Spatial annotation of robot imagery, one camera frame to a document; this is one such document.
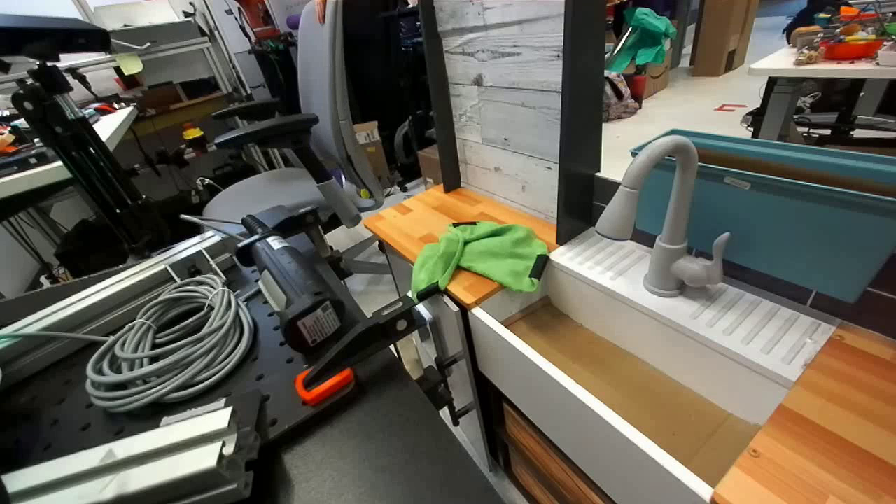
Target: gray faucet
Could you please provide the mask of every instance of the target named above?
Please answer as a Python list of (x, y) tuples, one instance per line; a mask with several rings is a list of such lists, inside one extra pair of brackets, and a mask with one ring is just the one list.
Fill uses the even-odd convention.
[(612, 239), (628, 239), (635, 230), (638, 196), (647, 174), (667, 155), (677, 158), (671, 199), (667, 221), (649, 252), (649, 267), (645, 276), (647, 291), (659, 295), (680, 293), (680, 281), (691, 287), (709, 287), (722, 281), (722, 255), (731, 232), (722, 232), (712, 244), (712, 259), (685, 255), (685, 230), (698, 185), (698, 148), (691, 140), (668, 134), (649, 141), (633, 165), (624, 169), (622, 185), (597, 221), (597, 232)]

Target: metal frame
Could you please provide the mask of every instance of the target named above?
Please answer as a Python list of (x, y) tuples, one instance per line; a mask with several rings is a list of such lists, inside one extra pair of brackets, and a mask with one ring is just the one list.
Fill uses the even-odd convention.
[(593, 225), (593, 175), (603, 167), (604, 1), (566, 0), (558, 244)]
[(162, 423), (110, 445), (94, 445), (44, 465), (2, 475), (13, 501), (237, 501), (251, 475), (236, 470), (237, 442), (258, 437), (237, 424), (233, 406), (198, 417)]
[(418, 6), (421, 6), (421, 22), (422, 22), (428, 95), (430, 95), (430, 109), (437, 113), (443, 190), (457, 190), (463, 188), (463, 174), (460, 174), (460, 155), (457, 155), (451, 83), (444, 69), (437, 6), (433, 0), (421, 0)]

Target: green cloth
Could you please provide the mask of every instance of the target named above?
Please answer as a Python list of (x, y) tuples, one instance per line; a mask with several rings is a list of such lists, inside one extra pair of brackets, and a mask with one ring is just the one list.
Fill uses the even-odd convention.
[(549, 246), (526, 225), (516, 224), (457, 224), (415, 259), (412, 291), (444, 291), (457, 267), (470, 267), (510, 291), (535, 291), (531, 267)]
[(668, 17), (653, 8), (628, 10), (631, 34), (622, 48), (607, 62), (610, 71), (628, 71), (631, 66), (649, 66), (667, 62), (668, 38), (675, 38), (675, 25)]

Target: cabinet door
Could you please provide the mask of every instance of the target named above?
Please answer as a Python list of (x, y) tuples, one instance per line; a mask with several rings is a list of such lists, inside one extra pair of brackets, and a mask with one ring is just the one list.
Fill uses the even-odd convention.
[(542, 501), (610, 501), (597, 484), (569, 461), (524, 413), (505, 402), (505, 438), (510, 445), (507, 470), (530, 493)]

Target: coiled cable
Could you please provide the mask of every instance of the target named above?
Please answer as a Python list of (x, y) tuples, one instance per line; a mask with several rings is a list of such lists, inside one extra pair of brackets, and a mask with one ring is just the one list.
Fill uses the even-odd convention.
[(106, 410), (177, 402), (220, 382), (251, 350), (247, 302), (220, 276), (174, 281), (87, 361), (87, 395)]

